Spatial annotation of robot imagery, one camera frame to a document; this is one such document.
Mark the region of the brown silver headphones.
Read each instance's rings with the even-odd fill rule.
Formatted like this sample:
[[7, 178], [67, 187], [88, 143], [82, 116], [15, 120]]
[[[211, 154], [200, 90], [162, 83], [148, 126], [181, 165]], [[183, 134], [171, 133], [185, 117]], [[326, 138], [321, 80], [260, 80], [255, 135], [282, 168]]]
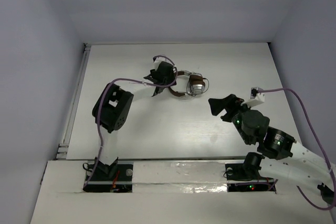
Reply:
[[203, 77], [203, 75], [200, 73], [181, 70], [177, 72], [176, 76], [188, 77], [188, 81], [186, 84], [186, 91], [184, 92], [178, 92], [173, 90], [171, 87], [168, 87], [170, 93], [175, 97], [181, 98], [185, 97], [186, 95], [195, 97], [197, 95], [204, 94], [209, 88], [209, 80]]

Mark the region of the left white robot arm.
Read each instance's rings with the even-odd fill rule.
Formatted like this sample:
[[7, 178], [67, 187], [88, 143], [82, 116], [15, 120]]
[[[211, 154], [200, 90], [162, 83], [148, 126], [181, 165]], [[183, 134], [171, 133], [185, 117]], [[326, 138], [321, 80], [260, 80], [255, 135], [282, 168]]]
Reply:
[[106, 85], [92, 109], [100, 141], [96, 163], [101, 163], [98, 172], [103, 178], [116, 175], [117, 167], [113, 163], [118, 158], [116, 131], [125, 124], [132, 102], [154, 97], [176, 84], [176, 74], [176, 65], [159, 56], [143, 80], [117, 78]]

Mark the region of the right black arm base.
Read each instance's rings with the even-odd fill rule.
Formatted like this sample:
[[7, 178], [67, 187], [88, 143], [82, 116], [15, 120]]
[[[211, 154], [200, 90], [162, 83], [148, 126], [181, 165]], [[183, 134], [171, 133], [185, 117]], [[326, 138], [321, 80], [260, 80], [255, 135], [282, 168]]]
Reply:
[[261, 161], [265, 157], [261, 154], [250, 152], [242, 163], [229, 163], [225, 165], [223, 177], [227, 179], [227, 191], [229, 193], [245, 193], [254, 191], [276, 190], [276, 179], [262, 177]]

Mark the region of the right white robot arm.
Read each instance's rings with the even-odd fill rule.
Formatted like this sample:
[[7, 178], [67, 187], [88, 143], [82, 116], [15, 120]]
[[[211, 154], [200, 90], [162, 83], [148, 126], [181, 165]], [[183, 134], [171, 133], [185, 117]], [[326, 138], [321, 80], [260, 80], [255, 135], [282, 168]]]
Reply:
[[234, 94], [222, 99], [208, 100], [213, 116], [232, 123], [246, 145], [256, 147], [246, 154], [240, 164], [225, 166], [223, 176], [239, 191], [250, 191], [261, 186], [275, 191], [278, 180], [295, 184], [299, 193], [304, 189], [317, 192], [327, 203], [321, 210], [335, 207], [335, 165], [325, 152], [319, 156], [299, 143], [290, 134], [270, 126], [270, 119], [255, 107], [264, 103], [265, 91], [253, 88], [249, 100]]

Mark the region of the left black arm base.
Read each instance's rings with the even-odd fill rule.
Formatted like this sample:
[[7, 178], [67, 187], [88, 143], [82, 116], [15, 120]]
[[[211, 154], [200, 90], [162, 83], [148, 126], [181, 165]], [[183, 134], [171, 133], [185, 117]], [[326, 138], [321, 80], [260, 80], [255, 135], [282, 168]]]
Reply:
[[119, 163], [118, 158], [111, 164], [83, 163], [86, 171], [83, 191], [86, 193], [131, 193], [132, 192], [132, 163]]

